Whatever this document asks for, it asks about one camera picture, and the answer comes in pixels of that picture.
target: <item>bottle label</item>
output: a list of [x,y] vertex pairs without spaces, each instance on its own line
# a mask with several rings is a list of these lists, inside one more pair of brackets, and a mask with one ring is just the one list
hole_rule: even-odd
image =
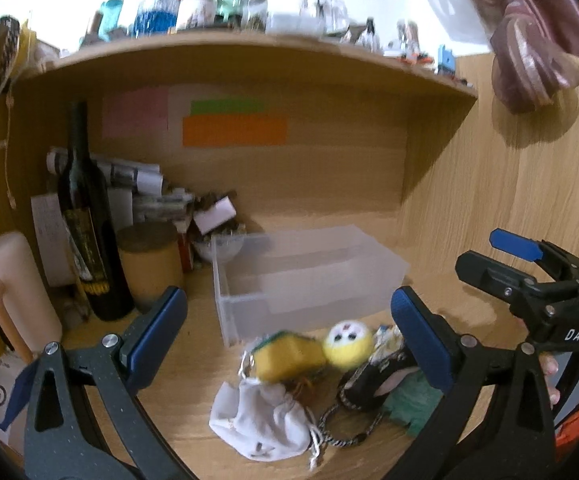
[[100,296],[110,291],[101,251],[96,242],[89,208],[69,209],[63,213],[76,273],[87,294]]

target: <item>small figurine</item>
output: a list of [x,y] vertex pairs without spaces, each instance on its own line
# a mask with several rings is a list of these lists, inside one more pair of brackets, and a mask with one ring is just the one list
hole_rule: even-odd
[[365,50],[374,52],[375,54],[383,54],[378,35],[376,33],[376,27],[374,25],[374,18],[367,19],[367,27],[361,34],[361,37],[356,42],[356,44],[362,46]]
[[385,55],[399,59],[407,64],[429,65],[434,58],[421,51],[418,41],[418,24],[413,21],[398,20],[396,23],[398,38],[387,44]]
[[217,22],[233,23],[235,27],[241,26],[243,18],[242,0],[217,0]]
[[458,81],[469,88],[474,88],[471,83],[467,82],[467,79],[458,78],[456,76],[456,59],[452,51],[445,48],[445,45],[439,46],[439,67],[436,71],[438,75],[447,76],[454,81]]
[[343,371],[352,370],[374,352],[373,333],[360,321],[342,321],[325,338],[323,352],[331,365]]

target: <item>green cloth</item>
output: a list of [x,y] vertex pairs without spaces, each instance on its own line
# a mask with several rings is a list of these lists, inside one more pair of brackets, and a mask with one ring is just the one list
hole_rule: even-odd
[[425,374],[418,370],[409,374],[390,392],[383,404],[391,420],[409,426],[407,434],[418,436],[441,402],[443,393],[429,386]]

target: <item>beige canister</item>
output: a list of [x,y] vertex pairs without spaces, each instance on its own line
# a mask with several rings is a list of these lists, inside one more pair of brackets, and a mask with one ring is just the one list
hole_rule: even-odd
[[137,308],[148,311],[170,285],[183,288],[178,232],[171,222],[143,222],[116,234],[125,279]]

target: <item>metal screw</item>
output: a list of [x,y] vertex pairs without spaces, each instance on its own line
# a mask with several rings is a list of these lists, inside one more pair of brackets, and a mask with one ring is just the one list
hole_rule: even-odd
[[474,348],[478,344],[478,339],[476,339],[473,335],[465,334],[460,337],[460,343],[464,347]]
[[47,345],[45,345],[45,353],[47,355],[52,355],[57,350],[58,350],[58,343],[56,341],[52,341],[51,343],[47,343]]
[[103,346],[105,348],[112,348],[119,342],[119,337],[116,334],[108,334],[103,337]]
[[521,350],[524,354],[532,355],[534,353],[534,345],[532,343],[521,343]]

